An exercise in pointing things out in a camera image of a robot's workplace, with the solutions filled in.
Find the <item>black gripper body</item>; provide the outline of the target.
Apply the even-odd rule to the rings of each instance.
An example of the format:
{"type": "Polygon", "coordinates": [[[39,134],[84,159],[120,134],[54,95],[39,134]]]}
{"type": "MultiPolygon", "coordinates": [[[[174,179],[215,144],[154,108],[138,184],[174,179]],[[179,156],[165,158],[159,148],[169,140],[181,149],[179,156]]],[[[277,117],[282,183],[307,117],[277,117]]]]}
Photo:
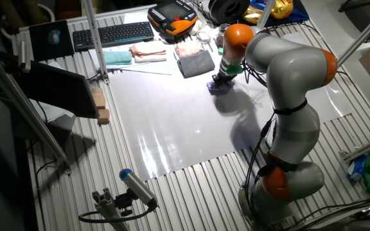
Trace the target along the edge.
{"type": "Polygon", "coordinates": [[[218,74],[214,74],[212,78],[213,78],[212,86],[214,87],[221,87],[221,86],[233,87],[234,85],[233,79],[235,78],[235,75],[228,76],[225,74],[218,73],[218,74]]]}

